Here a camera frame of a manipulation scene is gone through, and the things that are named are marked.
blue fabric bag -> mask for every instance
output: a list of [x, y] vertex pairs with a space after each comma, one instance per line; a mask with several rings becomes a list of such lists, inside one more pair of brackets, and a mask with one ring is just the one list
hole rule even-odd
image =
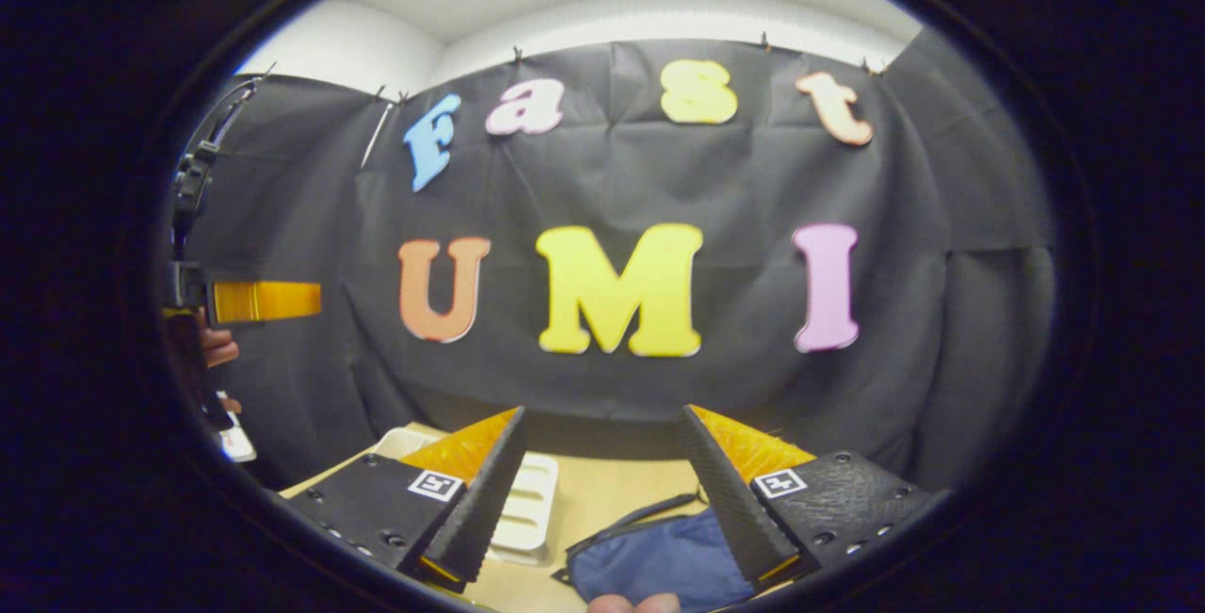
[[636, 523], [694, 500], [681, 494], [637, 509], [566, 550], [553, 578], [584, 601], [618, 594], [639, 603], [663, 593], [678, 596], [682, 613], [705, 613], [753, 596], [710, 507], [693, 517]]

finger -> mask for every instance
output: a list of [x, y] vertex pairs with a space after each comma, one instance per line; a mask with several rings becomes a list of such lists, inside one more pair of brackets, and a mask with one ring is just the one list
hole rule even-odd
[[211, 330], [205, 329], [201, 331], [201, 347], [202, 348], [214, 348], [228, 346], [228, 343], [234, 342], [234, 336], [229, 330]]
[[214, 365], [225, 364], [228, 360], [239, 359], [239, 344], [224, 343], [222, 347], [207, 348], [205, 350], [205, 364], [213, 369]]
[[640, 602], [635, 613], [682, 613], [676, 594], [654, 594]]
[[616, 594], [604, 594], [590, 601], [586, 613], [633, 613], [631, 602]]

wooden table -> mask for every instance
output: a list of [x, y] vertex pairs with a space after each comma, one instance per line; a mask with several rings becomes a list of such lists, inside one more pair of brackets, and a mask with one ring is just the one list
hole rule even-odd
[[[406, 429], [439, 436], [445, 434], [417, 424]], [[281, 491], [282, 496], [293, 497], [370, 450], [371, 448], [312, 479]], [[599, 460], [571, 455], [549, 458], [556, 459], [559, 466], [548, 525], [552, 562], [547, 566], [521, 566], [487, 559], [477, 582], [465, 588], [464, 596], [474, 603], [505, 613], [584, 611], [584, 601], [572, 588], [549, 577], [565, 565], [565, 548], [607, 527], [633, 509], [676, 494], [693, 494], [699, 484], [693, 467], [686, 460]], [[703, 509], [705, 506], [694, 501], [675, 509], [675, 513], [695, 514]]]

blue letter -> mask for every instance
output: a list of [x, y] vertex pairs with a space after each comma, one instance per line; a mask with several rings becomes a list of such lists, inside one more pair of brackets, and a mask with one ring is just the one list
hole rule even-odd
[[410, 146], [410, 155], [415, 158], [413, 191], [424, 188], [431, 178], [440, 175], [448, 164], [449, 154], [440, 145], [452, 142], [452, 112], [460, 107], [460, 95], [448, 93], [437, 106], [423, 114], [418, 123], [410, 126], [402, 141]]

orange soft pad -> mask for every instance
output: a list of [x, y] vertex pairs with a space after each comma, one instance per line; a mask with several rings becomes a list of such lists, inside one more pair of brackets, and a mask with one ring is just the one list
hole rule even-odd
[[753, 477], [816, 460], [816, 455], [771, 437], [770, 434], [759, 432], [750, 425], [741, 425], [731, 417], [723, 417], [718, 412], [710, 412], [693, 405], [690, 408], [707, 426], [711, 437], [722, 447], [724, 454], [728, 455], [728, 461], [733, 464], [746, 484]]
[[477, 476], [482, 464], [486, 462], [486, 455], [493, 450], [495, 442], [502, 436], [502, 430], [517, 411], [518, 408], [510, 408], [507, 412], [499, 412], [498, 415], [486, 417], [484, 420], [448, 434], [437, 442], [430, 442], [402, 458], [401, 462], [451, 475], [468, 483]]

